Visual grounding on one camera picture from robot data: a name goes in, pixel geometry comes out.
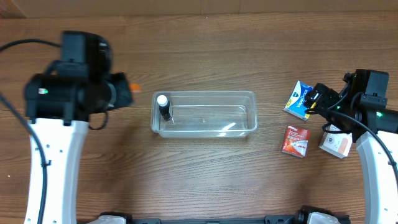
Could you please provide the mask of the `orange tube white cap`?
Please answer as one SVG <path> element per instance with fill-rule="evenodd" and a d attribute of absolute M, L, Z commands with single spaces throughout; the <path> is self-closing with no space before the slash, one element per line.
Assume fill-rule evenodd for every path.
<path fill-rule="evenodd" d="M 129 84 L 130 90 L 133 93 L 140 93 L 141 92 L 141 86 L 137 83 L 130 83 Z"/>

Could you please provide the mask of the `blue VapoDrops box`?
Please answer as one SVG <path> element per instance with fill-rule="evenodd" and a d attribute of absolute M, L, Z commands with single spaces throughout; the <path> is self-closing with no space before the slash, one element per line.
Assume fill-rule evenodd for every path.
<path fill-rule="evenodd" d="M 288 112 L 304 121 L 309 118 L 309 114 L 305 113 L 307 109 L 304 106 L 305 97 L 308 93 L 313 90 L 312 86 L 309 86 L 300 80 L 297 81 L 294 89 L 292 90 L 290 97 L 283 109 L 283 111 Z"/>

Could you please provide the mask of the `black bottle white cap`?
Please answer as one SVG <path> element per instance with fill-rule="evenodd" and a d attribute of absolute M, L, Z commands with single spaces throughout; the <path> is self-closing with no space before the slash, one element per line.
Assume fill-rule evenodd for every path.
<path fill-rule="evenodd" d="M 159 106 L 159 112 L 160 115 L 165 119 L 166 121 L 170 120 L 172 118 L 172 112 L 170 109 L 170 101 L 165 95 L 159 95 L 157 97 L 157 104 Z"/>

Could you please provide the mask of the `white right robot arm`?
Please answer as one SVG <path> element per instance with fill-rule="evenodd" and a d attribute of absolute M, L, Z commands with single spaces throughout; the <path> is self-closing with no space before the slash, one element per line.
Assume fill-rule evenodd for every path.
<path fill-rule="evenodd" d="M 310 114 L 334 126 L 334 134 L 350 134 L 364 180 L 365 222 L 397 223 L 397 112 L 385 106 L 386 86 L 348 83 L 340 92 L 317 83 L 305 97 Z"/>

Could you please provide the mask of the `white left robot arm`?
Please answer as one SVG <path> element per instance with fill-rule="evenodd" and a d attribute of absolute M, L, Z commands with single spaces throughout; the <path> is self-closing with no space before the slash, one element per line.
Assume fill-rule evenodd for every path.
<path fill-rule="evenodd" d="M 99 78 L 37 74 L 25 86 L 31 165 L 25 223 L 76 223 L 81 152 L 90 115 L 132 103 L 124 73 Z"/>

